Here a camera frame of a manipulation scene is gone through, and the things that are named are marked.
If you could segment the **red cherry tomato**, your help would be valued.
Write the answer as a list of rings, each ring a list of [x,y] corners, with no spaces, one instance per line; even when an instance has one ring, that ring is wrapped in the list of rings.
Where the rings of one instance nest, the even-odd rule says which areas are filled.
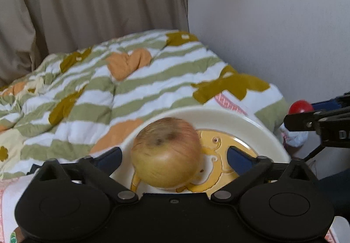
[[[313,106],[306,100],[298,100],[291,104],[288,114],[298,114],[314,111]]]

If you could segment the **large yellowish red apple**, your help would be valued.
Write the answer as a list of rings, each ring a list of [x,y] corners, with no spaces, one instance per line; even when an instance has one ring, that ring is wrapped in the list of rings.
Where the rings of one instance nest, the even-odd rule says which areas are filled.
[[[131,148],[131,162],[140,181],[172,190],[197,175],[201,154],[201,141],[195,128],[180,118],[166,117],[138,133]]]

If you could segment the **white plastic bag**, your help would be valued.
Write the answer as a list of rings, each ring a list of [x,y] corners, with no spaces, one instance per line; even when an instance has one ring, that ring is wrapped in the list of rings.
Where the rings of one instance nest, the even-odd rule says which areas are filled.
[[[281,132],[285,148],[300,148],[308,139],[308,132],[291,132],[284,124],[279,127],[279,131]]]

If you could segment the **cream bowl with bear print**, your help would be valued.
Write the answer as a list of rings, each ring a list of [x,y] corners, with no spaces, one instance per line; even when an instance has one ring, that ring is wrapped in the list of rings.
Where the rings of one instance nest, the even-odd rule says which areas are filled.
[[[142,182],[134,173],[130,150],[134,138],[150,123],[166,117],[181,118],[198,132],[202,144],[202,167],[191,183],[171,190],[172,194],[207,193],[211,195],[238,177],[236,169],[227,161],[227,150],[236,146],[252,157],[266,156],[275,162],[288,163],[290,157],[277,137],[264,125],[244,114],[223,108],[192,106],[163,112],[141,124],[121,144],[122,163],[110,176],[112,179],[135,192],[165,193]]]

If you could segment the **green striped floral blanket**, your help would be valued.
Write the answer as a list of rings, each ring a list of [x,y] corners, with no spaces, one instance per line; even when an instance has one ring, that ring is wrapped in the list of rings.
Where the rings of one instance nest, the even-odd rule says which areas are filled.
[[[272,132],[288,112],[275,85],[236,71],[187,32],[147,31],[50,55],[1,89],[1,179],[116,146],[153,116],[215,98]]]

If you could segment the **beige curtain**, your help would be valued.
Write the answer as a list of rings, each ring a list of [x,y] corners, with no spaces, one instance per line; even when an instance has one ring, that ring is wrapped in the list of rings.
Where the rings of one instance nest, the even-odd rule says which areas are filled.
[[[1,84],[34,71],[52,53],[188,28],[187,0],[1,0]]]

